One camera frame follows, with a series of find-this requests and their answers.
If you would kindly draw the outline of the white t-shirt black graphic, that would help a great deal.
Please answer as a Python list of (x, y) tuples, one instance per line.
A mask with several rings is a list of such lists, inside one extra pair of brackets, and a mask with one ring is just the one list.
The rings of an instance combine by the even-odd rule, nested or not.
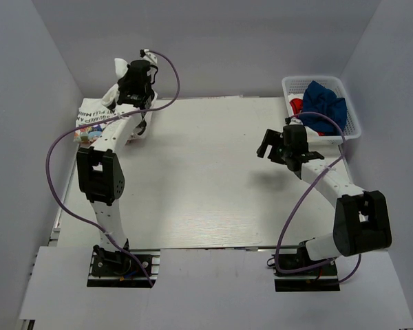
[[(158, 59), (155, 54), (151, 52), (147, 52), (144, 55), (142, 55), (139, 60), (146, 60), (146, 61), (149, 61), (151, 64), (156, 65), (157, 72), (158, 72)], [(115, 58), (114, 62), (115, 62), (116, 77), (119, 80), (127, 73), (127, 65), (130, 63), (128, 63), (126, 60), (122, 58)], [(109, 110), (113, 112), (117, 111), (118, 114), (120, 115), (124, 115), (130, 111), (138, 110), (138, 108), (135, 108), (130, 104), (122, 104), (122, 105), (116, 104), (116, 101), (118, 99), (118, 94), (119, 94), (118, 80), (102, 97), (101, 102), (103, 106), (107, 107)], [(152, 106), (154, 106), (156, 98), (157, 98), (157, 93), (155, 92), (154, 99), (151, 103), (151, 108)], [(141, 113), (134, 114), (130, 117), (134, 121), (134, 123), (136, 123), (136, 126), (133, 128), (132, 132), (130, 133), (127, 139), (128, 142), (133, 141), (133, 140), (143, 140), (146, 138), (149, 132), (152, 114), (149, 111), (144, 112), (144, 110), (141, 110), (142, 111)]]

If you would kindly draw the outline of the white t-shirt red graphic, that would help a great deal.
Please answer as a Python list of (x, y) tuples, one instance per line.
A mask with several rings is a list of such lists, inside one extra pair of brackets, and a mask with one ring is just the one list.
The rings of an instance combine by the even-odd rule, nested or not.
[[(303, 94), (290, 94), (288, 95), (288, 101), (289, 105), (293, 111), (293, 114), (299, 114), (301, 113), (301, 110), (303, 108)], [(303, 122), (299, 118), (293, 118), (291, 120), (292, 124), (299, 124), (303, 126)], [(310, 137), (321, 137), (323, 136), (323, 133), (316, 132), (313, 129), (311, 129), (308, 126), (305, 126), (305, 130), (308, 136)]]

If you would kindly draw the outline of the dark blue t-shirt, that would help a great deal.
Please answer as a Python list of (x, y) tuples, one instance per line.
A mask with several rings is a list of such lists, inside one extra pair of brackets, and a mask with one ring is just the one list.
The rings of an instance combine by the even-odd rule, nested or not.
[(318, 133), (327, 136), (339, 135), (335, 125), (320, 115), (305, 115), (305, 113), (320, 113), (335, 122), (344, 130), (347, 122), (347, 104), (345, 98), (338, 98), (334, 91), (325, 88), (316, 81), (312, 81), (304, 92), (302, 99), (301, 122)]

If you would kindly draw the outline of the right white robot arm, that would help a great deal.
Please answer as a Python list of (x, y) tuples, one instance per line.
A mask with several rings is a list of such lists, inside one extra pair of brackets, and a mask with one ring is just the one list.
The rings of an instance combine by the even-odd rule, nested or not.
[(301, 242), (290, 265), (274, 266), (282, 274), (313, 274), (340, 256), (386, 249), (392, 244), (388, 206), (384, 194), (366, 191), (340, 175), (324, 156), (310, 151), (303, 126), (288, 125), (281, 132), (267, 130), (256, 151), (259, 158), (285, 165), (310, 190), (318, 191), (335, 209), (332, 232)]

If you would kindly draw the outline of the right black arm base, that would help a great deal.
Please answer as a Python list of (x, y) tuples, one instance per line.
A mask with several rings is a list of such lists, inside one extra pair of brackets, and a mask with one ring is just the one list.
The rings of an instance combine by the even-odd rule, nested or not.
[(338, 272), (334, 262), (305, 272), (283, 274), (275, 269), (275, 257), (266, 262), (274, 273), (276, 292), (338, 292)]

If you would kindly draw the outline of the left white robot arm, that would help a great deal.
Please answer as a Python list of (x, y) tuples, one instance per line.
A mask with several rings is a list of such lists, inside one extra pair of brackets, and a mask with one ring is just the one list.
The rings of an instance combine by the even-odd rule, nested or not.
[(147, 127), (145, 109), (150, 109), (156, 93), (152, 89), (158, 72), (156, 59), (139, 59), (128, 63), (117, 58), (118, 81), (101, 98), (116, 120), (109, 123), (89, 148), (80, 148), (76, 155), (78, 184), (103, 227), (95, 253), (116, 274), (131, 268), (131, 257), (118, 250), (129, 249), (120, 218), (119, 199), (124, 191), (125, 177), (117, 152), (128, 141), (136, 127)]

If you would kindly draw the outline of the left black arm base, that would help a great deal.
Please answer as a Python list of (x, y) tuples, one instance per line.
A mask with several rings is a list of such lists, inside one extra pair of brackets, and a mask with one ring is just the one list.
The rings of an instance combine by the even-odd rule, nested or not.
[(121, 258), (121, 263), (114, 263), (108, 258), (93, 252), (87, 277), (87, 287), (105, 288), (151, 288), (143, 267), (154, 284), (160, 266), (160, 250), (131, 251), (140, 261), (141, 266), (128, 256)]

